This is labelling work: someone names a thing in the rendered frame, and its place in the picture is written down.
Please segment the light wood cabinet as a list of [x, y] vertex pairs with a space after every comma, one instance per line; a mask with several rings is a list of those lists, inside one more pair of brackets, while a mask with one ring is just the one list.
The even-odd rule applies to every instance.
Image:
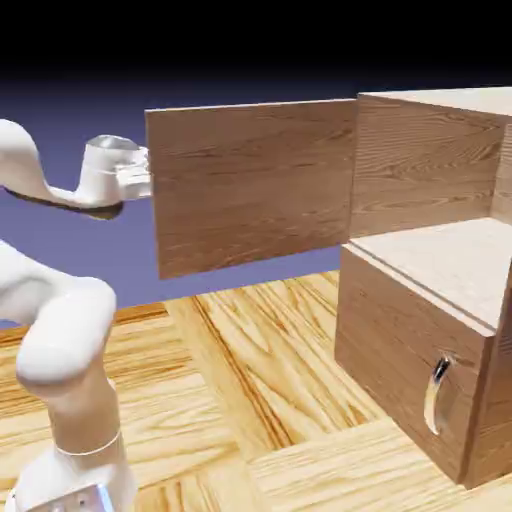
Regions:
[[350, 205], [343, 246], [493, 332], [456, 483], [512, 473], [512, 86], [361, 94]]

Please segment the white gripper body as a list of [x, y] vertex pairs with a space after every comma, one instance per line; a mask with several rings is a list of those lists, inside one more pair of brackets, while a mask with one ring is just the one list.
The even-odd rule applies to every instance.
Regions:
[[151, 182], [127, 182], [120, 185], [123, 199], [145, 199], [152, 196]]

